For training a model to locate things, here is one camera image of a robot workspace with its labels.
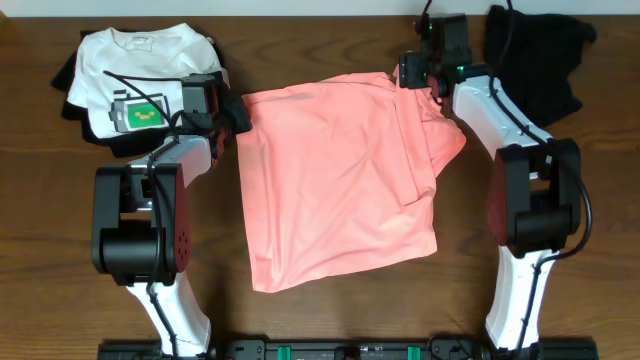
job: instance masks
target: folded white t-shirt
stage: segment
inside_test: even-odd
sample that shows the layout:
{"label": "folded white t-shirt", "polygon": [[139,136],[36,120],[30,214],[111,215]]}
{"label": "folded white t-shirt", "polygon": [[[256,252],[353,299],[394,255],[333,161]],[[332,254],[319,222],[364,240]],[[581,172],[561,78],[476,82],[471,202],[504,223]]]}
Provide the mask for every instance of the folded white t-shirt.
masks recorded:
{"label": "folded white t-shirt", "polygon": [[[210,39],[187,24],[169,29],[124,33],[113,28],[88,35],[78,48],[76,72],[67,100],[87,108],[91,130],[100,139],[168,127],[157,109],[118,80],[104,74],[181,78],[226,71]],[[128,80],[169,116],[183,110],[179,81]]]}

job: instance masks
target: wood grain surface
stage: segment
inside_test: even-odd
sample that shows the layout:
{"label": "wood grain surface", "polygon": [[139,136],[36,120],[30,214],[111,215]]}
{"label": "wood grain surface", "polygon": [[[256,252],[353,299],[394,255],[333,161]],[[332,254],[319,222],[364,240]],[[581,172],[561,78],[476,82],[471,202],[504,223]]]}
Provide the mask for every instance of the wood grain surface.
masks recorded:
{"label": "wood grain surface", "polygon": [[[593,336],[602,359],[638,359],[640,334],[640,18],[587,17],[598,29],[571,75],[584,108],[547,130],[573,137],[595,225],[588,247],[558,263],[543,336]],[[65,121],[49,81],[82,29],[188,22],[220,45],[234,91],[351,72],[391,72],[416,49],[412,18],[13,19],[0,30],[0,358],[95,359],[105,339],[157,338],[137,300],[90,260],[94,173],[123,163]],[[484,19],[470,19],[480,59]],[[438,178],[436,254],[277,294],[251,289],[237,152],[189,191],[189,277],[213,337],[428,338],[477,333],[493,301],[497,248],[485,223],[491,160],[477,138]]]}

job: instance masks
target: pink t-shirt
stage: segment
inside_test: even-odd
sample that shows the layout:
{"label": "pink t-shirt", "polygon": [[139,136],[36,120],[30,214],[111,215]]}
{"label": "pink t-shirt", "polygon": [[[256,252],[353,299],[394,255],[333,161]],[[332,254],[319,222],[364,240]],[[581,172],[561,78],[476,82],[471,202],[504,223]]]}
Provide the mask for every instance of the pink t-shirt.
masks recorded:
{"label": "pink t-shirt", "polygon": [[465,137],[430,89],[351,74],[244,100],[253,130],[237,141],[254,290],[436,251],[436,176]]}

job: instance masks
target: green clip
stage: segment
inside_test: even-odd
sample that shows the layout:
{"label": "green clip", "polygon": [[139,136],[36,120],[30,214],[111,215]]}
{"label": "green clip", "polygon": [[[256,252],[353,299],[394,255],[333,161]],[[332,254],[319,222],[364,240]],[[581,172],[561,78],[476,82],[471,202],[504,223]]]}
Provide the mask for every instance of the green clip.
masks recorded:
{"label": "green clip", "polygon": [[278,360],[291,360],[291,348],[289,346],[278,347]]}
{"label": "green clip", "polygon": [[407,349],[407,360],[420,360],[420,348],[417,346],[409,346]]}

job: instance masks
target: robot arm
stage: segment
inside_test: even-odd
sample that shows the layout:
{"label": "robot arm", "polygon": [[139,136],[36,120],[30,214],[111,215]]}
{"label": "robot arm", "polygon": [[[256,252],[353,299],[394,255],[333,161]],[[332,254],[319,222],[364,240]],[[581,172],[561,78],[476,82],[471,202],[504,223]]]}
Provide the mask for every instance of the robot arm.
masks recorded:
{"label": "robot arm", "polygon": [[[450,98],[453,113],[469,125],[494,161],[488,221],[499,245],[500,264],[485,329],[493,350],[508,354],[518,348],[528,320],[522,341],[527,349],[539,340],[538,314],[553,262],[544,264],[537,279],[534,267],[557,254],[579,225],[579,192],[566,168],[559,165],[562,160],[579,173],[579,149],[572,140],[554,141],[535,126],[505,94],[498,79],[494,79],[497,93],[491,94],[489,69],[471,65],[464,15],[436,19],[426,15],[417,26],[421,52],[400,57],[400,85],[430,86],[435,96]],[[534,135],[554,142],[557,158],[524,134],[494,96]],[[536,179],[548,180],[549,188],[532,190],[530,182]],[[535,296],[527,319],[531,291]]]}
{"label": "robot arm", "polygon": [[[251,125],[242,100],[229,94],[221,74],[191,75],[182,80],[182,86],[183,116],[189,121],[184,121],[181,130],[190,135],[169,136],[148,156],[96,172],[92,258],[100,273],[111,274],[116,284],[125,286],[142,303],[160,334],[162,353],[195,359],[208,349],[211,325],[185,272],[192,242],[186,189],[217,163],[232,134],[248,131]],[[151,196],[149,156],[153,156],[157,202]],[[151,219],[121,216],[136,212],[150,212]],[[162,218],[160,244],[156,214]],[[155,270],[158,246],[161,261]],[[160,310],[147,293],[154,271],[150,289]],[[169,329],[176,336],[177,354]],[[132,350],[132,356],[139,351]],[[120,357],[121,352],[114,356],[126,359]]]}

